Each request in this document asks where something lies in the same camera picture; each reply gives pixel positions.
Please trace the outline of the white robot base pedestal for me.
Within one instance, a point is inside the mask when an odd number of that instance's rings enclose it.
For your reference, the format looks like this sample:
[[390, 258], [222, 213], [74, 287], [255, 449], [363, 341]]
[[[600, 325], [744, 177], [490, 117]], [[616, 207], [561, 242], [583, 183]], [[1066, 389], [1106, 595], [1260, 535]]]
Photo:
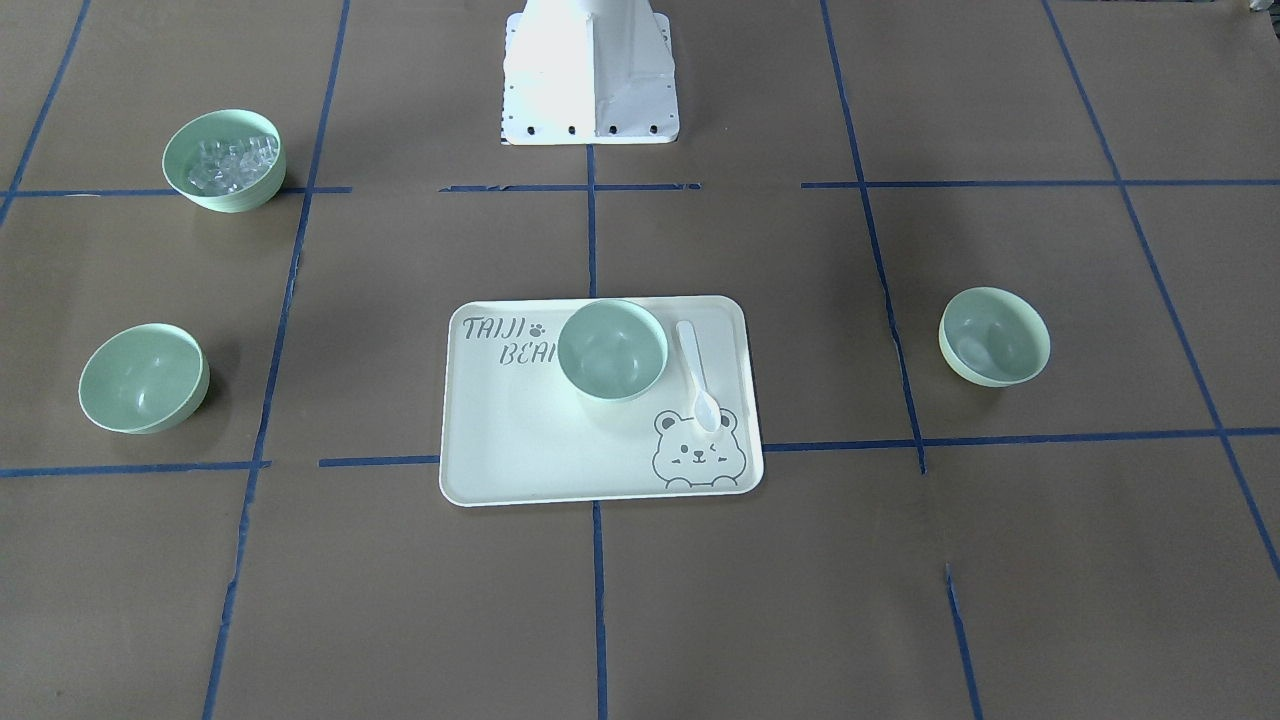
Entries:
[[503, 143], [680, 137], [671, 23], [649, 1], [527, 1], [506, 19], [503, 73]]

